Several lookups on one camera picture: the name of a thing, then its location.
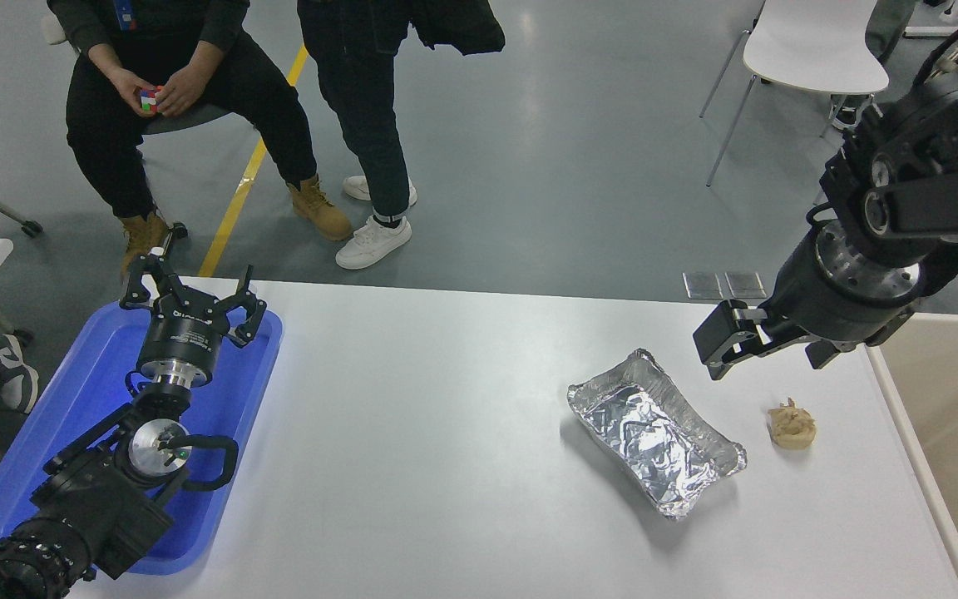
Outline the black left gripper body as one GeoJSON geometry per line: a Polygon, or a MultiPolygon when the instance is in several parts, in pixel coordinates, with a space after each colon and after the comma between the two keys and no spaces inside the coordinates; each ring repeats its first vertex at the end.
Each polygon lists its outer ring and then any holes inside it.
{"type": "Polygon", "coordinates": [[[202,378],[212,378],[221,342],[229,328],[225,314],[195,317],[176,307],[166,312],[155,310],[150,314],[136,368],[146,378],[152,378],[157,364],[174,360],[190,365],[202,378]]]}

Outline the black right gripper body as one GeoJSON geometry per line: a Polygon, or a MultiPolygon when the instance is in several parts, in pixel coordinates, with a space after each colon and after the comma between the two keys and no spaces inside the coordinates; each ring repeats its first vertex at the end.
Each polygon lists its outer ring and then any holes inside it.
{"type": "Polygon", "coordinates": [[[815,370],[859,344],[878,346],[912,317],[919,266],[868,258],[845,235],[807,235],[777,274],[765,302],[773,339],[806,344],[815,370]]]}

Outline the person's left hand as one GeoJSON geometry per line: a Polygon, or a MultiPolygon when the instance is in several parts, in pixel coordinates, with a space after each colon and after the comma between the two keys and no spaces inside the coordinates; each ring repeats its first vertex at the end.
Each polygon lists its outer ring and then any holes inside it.
{"type": "Polygon", "coordinates": [[[157,115],[172,117],[189,110],[203,95],[215,69],[213,63],[193,60],[172,73],[167,83],[156,92],[157,115]]]}

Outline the person's right hand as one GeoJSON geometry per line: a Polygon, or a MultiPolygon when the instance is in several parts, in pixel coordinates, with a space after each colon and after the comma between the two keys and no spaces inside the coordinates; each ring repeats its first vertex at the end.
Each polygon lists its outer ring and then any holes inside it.
{"type": "Polygon", "coordinates": [[[141,92],[156,92],[156,85],[119,65],[100,66],[99,69],[135,114],[143,118],[155,117],[155,113],[144,109],[141,92]]]}

